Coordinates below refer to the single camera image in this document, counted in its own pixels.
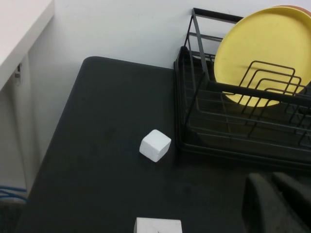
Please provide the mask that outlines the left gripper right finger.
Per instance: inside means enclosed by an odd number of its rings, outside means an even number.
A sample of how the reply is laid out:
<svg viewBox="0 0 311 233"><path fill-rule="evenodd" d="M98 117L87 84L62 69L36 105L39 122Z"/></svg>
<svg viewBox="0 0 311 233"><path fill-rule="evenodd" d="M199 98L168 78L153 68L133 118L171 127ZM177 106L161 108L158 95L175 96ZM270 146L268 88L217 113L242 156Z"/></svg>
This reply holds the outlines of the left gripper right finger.
<svg viewBox="0 0 311 233"><path fill-rule="evenodd" d="M282 172L274 172L272 181L297 215L310 220L311 188Z"/></svg>

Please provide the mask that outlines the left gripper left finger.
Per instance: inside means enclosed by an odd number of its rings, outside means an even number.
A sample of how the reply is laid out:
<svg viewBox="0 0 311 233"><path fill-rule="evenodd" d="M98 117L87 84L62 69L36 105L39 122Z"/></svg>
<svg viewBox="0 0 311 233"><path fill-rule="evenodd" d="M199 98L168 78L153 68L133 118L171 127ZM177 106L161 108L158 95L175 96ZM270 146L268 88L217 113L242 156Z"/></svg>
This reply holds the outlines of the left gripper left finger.
<svg viewBox="0 0 311 233"><path fill-rule="evenodd" d="M245 181L242 219L246 233L300 233L301 222L272 184L257 173Z"/></svg>

